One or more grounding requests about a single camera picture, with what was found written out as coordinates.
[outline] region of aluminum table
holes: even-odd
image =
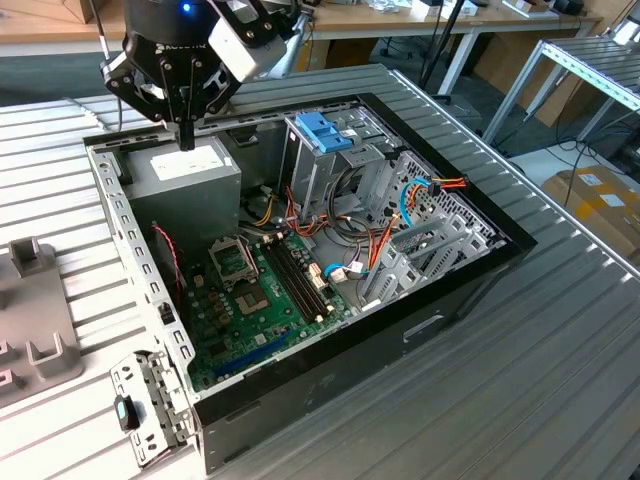
[[[382,66],[243,86],[234,110],[370,91],[539,244],[464,321],[221,469],[218,479],[626,479],[640,458],[639,274],[397,72]],[[113,97],[80,100],[109,126]],[[125,109],[126,128],[148,125]],[[0,410],[6,478],[198,479],[184,448],[140,472],[108,369],[150,349],[66,101],[0,109],[0,247],[57,250],[85,364]]]
[[[583,140],[595,128],[615,102],[634,111],[640,109],[640,51],[621,47],[608,37],[540,41],[484,132],[482,139],[486,143],[491,143],[500,131],[543,57],[554,61],[556,66],[527,108],[528,112],[535,111],[544,102],[564,70],[577,75],[609,97],[578,135],[578,140]]]

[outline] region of sticker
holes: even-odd
[[[600,179],[592,173],[585,173],[583,175],[578,175],[578,176],[582,179],[584,183],[592,187],[595,187],[596,185],[602,185],[602,182],[600,181]]]
[[[158,179],[165,181],[222,167],[224,163],[211,145],[205,145],[190,152],[157,155],[151,159],[151,166]]]
[[[347,128],[346,130],[340,130],[340,135],[343,137],[357,137],[358,134],[353,128]]]
[[[602,198],[610,207],[624,207],[624,202],[620,199],[620,197],[614,195],[613,193],[610,193],[608,195],[600,195],[600,198]]]

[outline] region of blue plastic clip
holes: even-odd
[[[353,146],[351,139],[340,135],[336,125],[327,120],[321,113],[301,113],[296,116],[296,122],[309,138],[318,145],[322,153],[337,152]]]

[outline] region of blue cable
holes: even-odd
[[[416,177],[415,179],[408,182],[403,187],[402,192],[400,193],[400,213],[402,214],[402,219],[410,227],[413,226],[413,222],[411,221],[411,217],[409,217],[409,212],[407,212],[406,197],[407,197],[407,191],[409,190],[409,187],[411,187],[412,185],[420,185],[422,187],[429,188],[429,182],[425,180],[423,177]]]
[[[341,265],[339,263],[332,263],[331,265],[327,266],[327,268],[324,269],[324,276],[328,277],[331,272],[343,267],[344,265]]]

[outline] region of robotic arm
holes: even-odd
[[[123,52],[101,65],[105,86],[192,150],[204,115],[268,72],[296,33],[298,0],[289,13],[269,13],[259,0],[241,3],[234,11],[219,0],[125,0]]]

